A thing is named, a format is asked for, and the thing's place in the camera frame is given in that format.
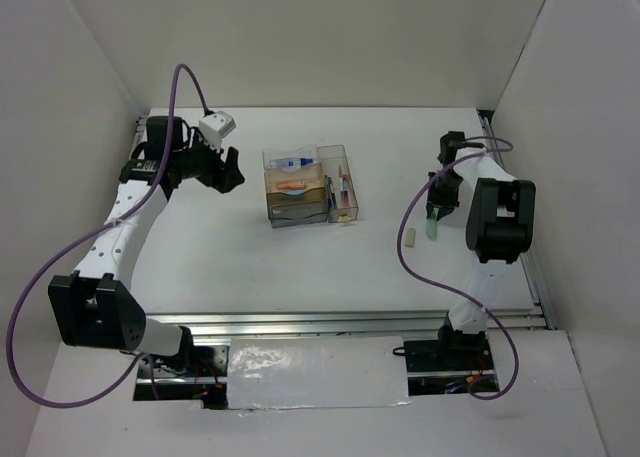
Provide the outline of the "orange transparent case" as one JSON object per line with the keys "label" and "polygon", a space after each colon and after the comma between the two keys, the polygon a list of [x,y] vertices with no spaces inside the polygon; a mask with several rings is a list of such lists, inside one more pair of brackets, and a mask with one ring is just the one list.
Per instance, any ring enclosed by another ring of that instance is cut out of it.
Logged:
{"label": "orange transparent case", "polygon": [[276,189],[279,191],[287,191],[287,190],[297,190],[302,189],[305,190],[307,188],[307,184],[305,181],[286,181],[280,182],[276,184]]}

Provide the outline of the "beige eraser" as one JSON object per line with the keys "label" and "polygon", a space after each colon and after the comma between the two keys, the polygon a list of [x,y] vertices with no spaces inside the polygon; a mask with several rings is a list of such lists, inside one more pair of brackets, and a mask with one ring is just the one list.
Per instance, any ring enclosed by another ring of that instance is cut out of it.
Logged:
{"label": "beige eraser", "polygon": [[415,245],[416,230],[414,228],[408,228],[405,232],[404,246],[413,248]]}

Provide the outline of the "blue transparent case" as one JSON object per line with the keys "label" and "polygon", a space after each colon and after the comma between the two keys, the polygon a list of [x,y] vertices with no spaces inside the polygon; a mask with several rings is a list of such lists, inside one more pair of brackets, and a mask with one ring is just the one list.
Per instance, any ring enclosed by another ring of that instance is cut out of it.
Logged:
{"label": "blue transparent case", "polygon": [[286,198],[298,198],[303,196],[306,193],[305,190],[297,189],[297,190],[287,190],[282,192],[282,195]]}

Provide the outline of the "small blue cap bottle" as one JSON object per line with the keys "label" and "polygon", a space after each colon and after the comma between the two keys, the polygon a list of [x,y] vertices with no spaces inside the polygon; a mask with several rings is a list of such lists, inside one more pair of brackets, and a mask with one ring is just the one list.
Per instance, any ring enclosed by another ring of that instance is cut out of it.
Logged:
{"label": "small blue cap bottle", "polygon": [[269,161],[268,168],[282,171],[296,171],[315,163],[313,158],[293,157],[279,158]]}

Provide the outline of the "red gel pen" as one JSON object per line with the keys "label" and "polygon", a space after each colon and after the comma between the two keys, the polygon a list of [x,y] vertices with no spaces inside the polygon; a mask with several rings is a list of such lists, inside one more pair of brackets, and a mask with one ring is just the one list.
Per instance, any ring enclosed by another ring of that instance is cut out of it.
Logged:
{"label": "red gel pen", "polygon": [[344,187],[345,187],[345,191],[341,194],[341,200],[342,200],[342,206],[344,208],[346,208],[350,201],[349,201],[349,189],[348,189],[348,179],[347,179],[347,175],[344,174]]}

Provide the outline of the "black gel pen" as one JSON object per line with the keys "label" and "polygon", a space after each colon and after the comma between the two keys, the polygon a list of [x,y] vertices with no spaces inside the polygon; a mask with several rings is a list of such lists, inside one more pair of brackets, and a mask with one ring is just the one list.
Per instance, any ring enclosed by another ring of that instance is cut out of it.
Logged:
{"label": "black gel pen", "polygon": [[333,179],[331,177],[328,177],[328,186],[329,186],[329,192],[330,192],[331,206],[332,208],[337,208],[337,197],[335,193]]}

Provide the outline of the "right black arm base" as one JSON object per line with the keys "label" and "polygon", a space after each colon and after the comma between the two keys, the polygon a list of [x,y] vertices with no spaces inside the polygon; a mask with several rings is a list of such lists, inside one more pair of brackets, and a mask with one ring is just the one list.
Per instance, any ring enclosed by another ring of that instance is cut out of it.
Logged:
{"label": "right black arm base", "polygon": [[405,359],[409,373],[477,372],[494,369],[494,361],[487,343],[478,352],[449,352],[437,339],[405,340],[392,349],[392,354]]}

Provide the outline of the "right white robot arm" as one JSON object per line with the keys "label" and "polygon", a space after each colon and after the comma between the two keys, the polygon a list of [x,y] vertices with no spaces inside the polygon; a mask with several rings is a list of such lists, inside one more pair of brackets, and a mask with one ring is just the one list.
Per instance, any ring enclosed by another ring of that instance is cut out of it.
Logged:
{"label": "right white robot arm", "polygon": [[535,184],[518,180],[490,156],[470,156],[486,146],[478,138],[450,131],[440,138],[438,161],[445,169],[427,191],[427,235],[437,234],[437,224],[460,205],[459,189],[466,183],[473,196],[465,227],[473,267],[465,293],[447,313],[438,332],[436,356],[448,369],[460,368],[471,353],[484,348],[491,310],[504,274],[531,246],[535,213]]}

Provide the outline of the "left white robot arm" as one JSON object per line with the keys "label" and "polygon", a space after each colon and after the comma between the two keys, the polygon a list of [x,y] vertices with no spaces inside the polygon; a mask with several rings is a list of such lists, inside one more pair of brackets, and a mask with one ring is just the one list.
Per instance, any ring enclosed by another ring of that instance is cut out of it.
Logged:
{"label": "left white robot arm", "polygon": [[130,287],[148,234],[181,183],[195,179],[221,194],[244,183],[238,151],[222,147],[235,127],[222,111],[207,113],[195,127],[180,117],[147,119],[145,140],[121,169],[106,230],[71,274],[49,284],[65,344],[149,354],[176,376],[193,371],[198,353],[191,331],[148,317]]}

